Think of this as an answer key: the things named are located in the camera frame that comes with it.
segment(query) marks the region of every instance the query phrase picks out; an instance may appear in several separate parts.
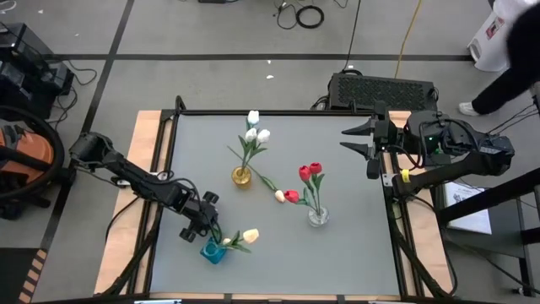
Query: wooden table frame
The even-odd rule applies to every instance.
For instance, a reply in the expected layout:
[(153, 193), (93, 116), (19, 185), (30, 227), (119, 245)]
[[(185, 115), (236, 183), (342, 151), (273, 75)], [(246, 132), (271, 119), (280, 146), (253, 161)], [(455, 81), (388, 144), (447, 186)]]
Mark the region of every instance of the wooden table frame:
[[(132, 142), (127, 154), (127, 158), (135, 165), (142, 167), (148, 171), (162, 171), (170, 166), (171, 155), (174, 149), (174, 139), (176, 134), (177, 119), (174, 117), (176, 111), (140, 111), (138, 113), (137, 122), (133, 130)], [(312, 116), (347, 116), (348, 113), (334, 112), (328, 114), (323, 111), (268, 111), (269, 115), (306, 115), (310, 113)], [(186, 115), (238, 115), (238, 111), (185, 111)], [(410, 112), (398, 111), (391, 112), (391, 119), (401, 128), (407, 121)], [(400, 166), (410, 166), (410, 162), (405, 157), (398, 157)], [(385, 155), (386, 171), (392, 171), (392, 160), (390, 155)], [(431, 197), (428, 190), (423, 190), (418, 194), (431, 203)], [(122, 189), (118, 193), (116, 199), (116, 207), (114, 214), (120, 211), (124, 206), (134, 199), (134, 194), (131, 189)], [(103, 259), (100, 266), (100, 272), (96, 280), (94, 293), (99, 293), (108, 288), (116, 279), (119, 273), (127, 265), (132, 257), (136, 244), (142, 241), (145, 234), (139, 233), (143, 230), (148, 233), (150, 226), (153, 224), (156, 215), (156, 204), (145, 202), (144, 204), (134, 204), (128, 209), (125, 214), (116, 220), (112, 226), (109, 238), (105, 244)], [(413, 245), (418, 258), (423, 262), (426, 269), (430, 272), (433, 278), (439, 282), (440, 286), (449, 291), (452, 288), (451, 278), (448, 271), (446, 256), (443, 248), (443, 243), (440, 238), (439, 226), (435, 215), (415, 202), (409, 203), (407, 207), (407, 218), (410, 220), (410, 232), (413, 237)], [(407, 229), (407, 226), (399, 220), (398, 226), (402, 231)], [(153, 250), (148, 250), (138, 266), (137, 278), (132, 280), (125, 287), (122, 293), (130, 288), (128, 293), (144, 293), (149, 291), (149, 281), (151, 278), (151, 269), (153, 262)], [(423, 285), (419, 285), (418, 281), (415, 284), (415, 276), (411, 265), (407, 258), (401, 252), (401, 257), (396, 260), (401, 260), (402, 267), (397, 264), (398, 281), (400, 280), (400, 272), (402, 274), (402, 282), (400, 292), (402, 296), (422, 296), (426, 291), (426, 296), (429, 292)], [(263, 294), (208, 294), (208, 293), (159, 293), (150, 294), (152, 298), (181, 298), (181, 299), (206, 299), (206, 300), (295, 300), (295, 301), (396, 301), (400, 296), (379, 296), (379, 295), (353, 295), (353, 296), (335, 296), (335, 295), (263, 295)]]

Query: person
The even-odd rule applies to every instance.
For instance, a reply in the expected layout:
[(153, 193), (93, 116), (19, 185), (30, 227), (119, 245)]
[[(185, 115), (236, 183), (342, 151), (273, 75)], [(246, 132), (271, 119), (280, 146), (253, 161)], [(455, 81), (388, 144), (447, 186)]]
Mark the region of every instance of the person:
[(523, 13), (506, 38), (510, 67), (472, 102), (459, 104), (464, 115), (486, 115), (499, 110), (540, 81), (540, 3)]

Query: orange vacuum cleaner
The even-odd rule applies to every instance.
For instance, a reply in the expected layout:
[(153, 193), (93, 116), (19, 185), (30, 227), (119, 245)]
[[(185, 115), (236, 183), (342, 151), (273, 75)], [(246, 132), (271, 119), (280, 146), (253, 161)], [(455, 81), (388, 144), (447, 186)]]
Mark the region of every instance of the orange vacuum cleaner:
[(62, 168), (62, 141), (47, 122), (11, 106), (0, 106), (0, 119), (24, 122), (31, 129), (0, 128), (0, 218), (16, 220), (29, 204), (49, 207), (41, 194), (52, 183), (73, 183), (75, 170)]

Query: vase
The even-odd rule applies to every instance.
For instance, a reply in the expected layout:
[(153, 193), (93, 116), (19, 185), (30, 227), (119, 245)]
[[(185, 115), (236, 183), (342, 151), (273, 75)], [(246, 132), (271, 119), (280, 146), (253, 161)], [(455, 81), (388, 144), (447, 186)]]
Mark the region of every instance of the vase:
[(318, 215), (314, 209), (311, 209), (307, 212), (307, 220), (310, 222), (310, 225), (314, 227), (320, 227), (325, 225), (330, 218), (330, 213), (325, 207), (321, 207), (321, 215)]
[(219, 263), (226, 253), (227, 248), (217, 244), (213, 237), (208, 238), (208, 241), (201, 249), (201, 255), (205, 257), (208, 261), (210, 261), (210, 263), (212, 264)]
[(235, 185), (240, 189), (249, 189), (251, 186), (251, 170), (249, 168), (236, 167), (230, 175)]

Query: gray floor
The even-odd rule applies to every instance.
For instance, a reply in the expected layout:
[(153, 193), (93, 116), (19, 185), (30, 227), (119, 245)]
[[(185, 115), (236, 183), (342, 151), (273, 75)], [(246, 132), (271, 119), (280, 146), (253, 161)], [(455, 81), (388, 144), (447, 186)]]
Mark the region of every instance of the gray floor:
[[(299, 0), (311, 3), (310, 0)], [(120, 23), (126, 0), (19, 0), (3, 22), (25, 22), (56, 53), (107, 54)], [(316, 30), (281, 30), (271, 0), (240, 0), (228, 5), (203, 5), (195, 0), (135, 0), (120, 54), (345, 54), (352, 33), (356, 1), (340, 9), (329, 0), (315, 0), (326, 14)], [(353, 54), (398, 54), (412, 17), (414, 0), (364, 0), (360, 8)], [(462, 55), (465, 45), (489, 15), (485, 0), (425, 0), (406, 54)], [(306, 19), (316, 16), (306, 14)], [(283, 24), (291, 22), (284, 14)], [(80, 68), (104, 62), (74, 61)], [(190, 109), (307, 109), (326, 94), (327, 82), (343, 68), (333, 60), (209, 60), (114, 61), (92, 129), (110, 136), (126, 153), (137, 112), (171, 108), (182, 95)], [(396, 62), (352, 61), (370, 76), (392, 77)], [(81, 78), (89, 77), (80, 73)], [(496, 74), (482, 73), (470, 62), (403, 62), (400, 77), (433, 81), (440, 90), (439, 108), (487, 131), (530, 104), (520, 96), (488, 117), (463, 117), (456, 105), (471, 100)], [(76, 87), (78, 105), (59, 127), (66, 148), (76, 139), (97, 80)], [(512, 167), (503, 176), (468, 176), (479, 186), (493, 186), (540, 166), (536, 149), (540, 121), (531, 118), (505, 132), (516, 148)], [(35, 301), (91, 296), (117, 190), (89, 176), (79, 175), (63, 211)], [(533, 202), (532, 197), (524, 198)], [(536, 210), (527, 206), (530, 227), (538, 226)], [(38, 247), (51, 209), (33, 209), (19, 222), (0, 222), (0, 247)], [(457, 294), (466, 299), (513, 303), (538, 300), (511, 295), (516, 287), (495, 269), (461, 250), (449, 247), (459, 278)], [(540, 246), (529, 247), (534, 279), (540, 282)], [(501, 266), (519, 274), (513, 258), (492, 255)]]

